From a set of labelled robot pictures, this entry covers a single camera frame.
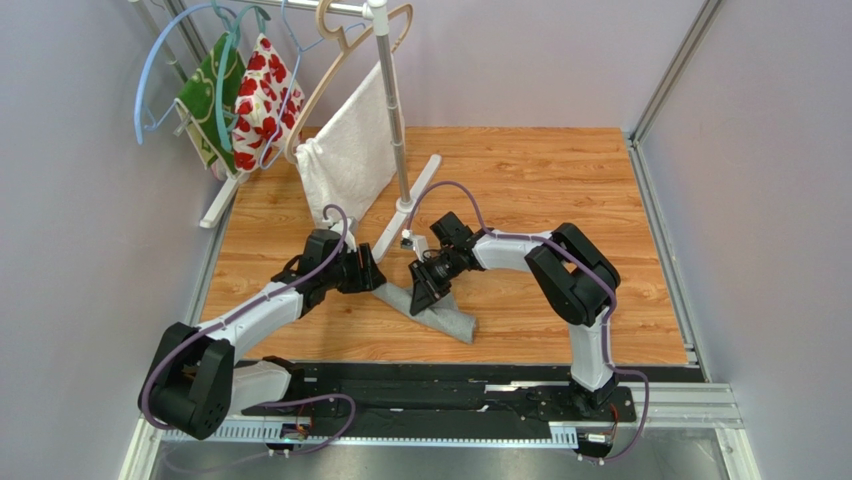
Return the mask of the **grey cloth napkin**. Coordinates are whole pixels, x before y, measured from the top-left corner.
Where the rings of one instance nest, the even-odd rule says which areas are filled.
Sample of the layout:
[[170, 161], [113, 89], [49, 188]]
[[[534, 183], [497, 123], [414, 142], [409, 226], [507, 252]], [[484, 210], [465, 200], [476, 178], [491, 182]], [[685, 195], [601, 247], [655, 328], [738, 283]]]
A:
[[465, 344], [472, 344], [474, 341], [477, 328], [476, 318], [461, 312], [452, 294], [416, 315], [409, 312], [413, 299], [411, 288], [404, 289], [393, 283], [386, 283], [374, 290], [372, 294], [406, 318], [422, 326]]

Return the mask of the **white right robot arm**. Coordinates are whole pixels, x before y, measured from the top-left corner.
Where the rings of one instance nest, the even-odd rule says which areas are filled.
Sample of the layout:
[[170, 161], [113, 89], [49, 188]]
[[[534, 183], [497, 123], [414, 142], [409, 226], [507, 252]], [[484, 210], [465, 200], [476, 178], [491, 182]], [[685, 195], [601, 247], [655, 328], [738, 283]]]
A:
[[610, 343], [603, 323], [615, 306], [620, 274], [574, 224], [538, 235], [485, 228], [473, 231], [449, 212], [430, 226], [440, 248], [413, 261], [409, 313], [419, 314], [450, 293], [452, 280], [466, 271], [530, 273], [553, 311], [568, 324], [573, 352], [571, 379], [601, 398], [617, 380], [608, 366]]

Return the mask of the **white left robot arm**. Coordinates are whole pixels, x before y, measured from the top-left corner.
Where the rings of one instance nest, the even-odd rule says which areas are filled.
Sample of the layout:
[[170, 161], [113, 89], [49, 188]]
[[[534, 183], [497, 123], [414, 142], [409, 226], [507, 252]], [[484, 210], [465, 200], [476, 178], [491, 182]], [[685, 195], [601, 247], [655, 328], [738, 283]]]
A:
[[290, 363], [266, 357], [243, 364], [245, 354], [305, 317], [328, 292], [372, 292], [385, 282], [369, 244], [352, 243], [341, 229], [313, 230], [302, 253], [249, 300], [196, 327], [165, 330], [139, 393], [140, 411], [157, 428], [203, 440], [227, 416], [283, 399]]

